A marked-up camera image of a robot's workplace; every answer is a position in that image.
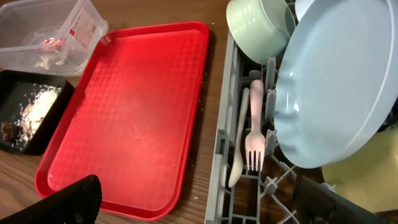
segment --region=red and white label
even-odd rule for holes
[[[96,26],[93,20],[83,9],[76,18],[74,25],[69,30],[69,34],[72,35],[81,46],[87,49],[93,39],[95,29]]]

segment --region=pink fork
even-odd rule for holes
[[[253,170],[258,167],[262,170],[264,163],[264,153],[266,151],[266,138],[261,133],[261,110],[262,110],[262,96],[264,93],[264,84],[260,80],[254,80],[250,84],[250,109],[251,109],[251,132],[246,136],[246,162],[248,170]]]

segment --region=black container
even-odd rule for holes
[[[5,70],[0,72],[0,124],[8,122],[14,124],[21,118],[23,109],[34,101],[35,94],[44,87],[41,85],[61,88],[61,92],[45,115],[32,139],[25,144],[24,141],[3,141],[0,131],[0,149],[15,154],[41,154],[45,151],[57,125],[65,111],[75,88],[66,78],[54,75],[41,75],[36,73],[15,72]]]

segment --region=red tray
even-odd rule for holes
[[[104,211],[157,220],[180,195],[209,28],[112,32],[96,46],[40,162],[43,197],[96,174]]]

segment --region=fork handle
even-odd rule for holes
[[[260,80],[254,80],[250,84],[250,109],[251,129],[260,132],[262,96],[264,95],[264,84]]]

